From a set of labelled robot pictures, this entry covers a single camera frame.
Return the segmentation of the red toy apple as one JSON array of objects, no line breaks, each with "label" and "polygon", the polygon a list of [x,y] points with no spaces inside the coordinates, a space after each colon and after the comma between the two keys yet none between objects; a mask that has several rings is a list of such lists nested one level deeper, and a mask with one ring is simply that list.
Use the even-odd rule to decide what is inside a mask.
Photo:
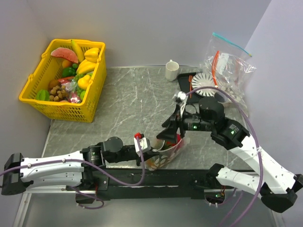
[{"label": "red toy apple", "polygon": [[164,148],[165,149],[180,149],[184,145],[184,140],[182,139],[180,134],[177,134],[177,139],[172,142],[172,141],[166,141]]}]

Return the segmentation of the polka dot zip bag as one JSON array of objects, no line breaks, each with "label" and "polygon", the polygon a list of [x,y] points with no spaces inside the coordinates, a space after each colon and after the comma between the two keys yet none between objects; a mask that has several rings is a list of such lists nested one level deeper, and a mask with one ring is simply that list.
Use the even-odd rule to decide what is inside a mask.
[{"label": "polka dot zip bag", "polygon": [[177,140],[176,144],[172,144],[164,140],[152,139],[151,146],[156,150],[156,156],[145,161],[147,169],[155,171],[164,168],[182,153],[190,143],[190,138],[181,138],[179,134],[177,134]]}]

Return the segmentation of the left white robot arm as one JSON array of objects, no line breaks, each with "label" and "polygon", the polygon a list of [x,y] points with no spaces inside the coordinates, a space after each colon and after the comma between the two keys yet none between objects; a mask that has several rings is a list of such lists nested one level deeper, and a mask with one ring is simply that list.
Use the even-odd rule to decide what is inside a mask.
[{"label": "left white robot arm", "polygon": [[42,186],[66,185],[90,189],[94,184],[92,171],[104,172],[106,163],[134,160],[140,163],[158,155],[146,138],[134,138],[133,145],[124,145],[118,137],[83,148],[67,155],[46,158],[25,158],[12,154],[4,165],[2,195],[16,195]]}]

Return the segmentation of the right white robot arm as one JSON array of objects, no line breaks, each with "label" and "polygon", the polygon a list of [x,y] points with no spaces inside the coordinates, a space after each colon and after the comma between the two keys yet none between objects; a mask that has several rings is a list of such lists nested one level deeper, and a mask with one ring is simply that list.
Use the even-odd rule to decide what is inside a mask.
[{"label": "right white robot arm", "polygon": [[246,175],[214,164],[206,177],[210,187],[231,186],[256,194],[264,205],[278,213],[292,207],[297,199],[296,192],[303,187],[303,176],[289,172],[258,148],[256,137],[239,122],[225,117],[224,106],[214,97],[203,97],[198,107],[199,112],[192,114],[177,105],[156,137],[176,143],[177,135],[184,137],[186,131],[209,131],[215,143],[237,155],[257,173],[256,176]]}]

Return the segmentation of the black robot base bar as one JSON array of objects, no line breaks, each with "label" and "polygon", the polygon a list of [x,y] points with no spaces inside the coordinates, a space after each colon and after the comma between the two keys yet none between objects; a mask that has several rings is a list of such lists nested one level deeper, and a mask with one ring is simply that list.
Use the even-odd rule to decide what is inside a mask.
[{"label": "black robot base bar", "polygon": [[93,191],[104,201],[113,199],[191,198],[204,199],[205,190],[225,187],[202,169],[159,169],[146,171],[138,186],[124,186],[99,171],[83,174],[79,191]]}]

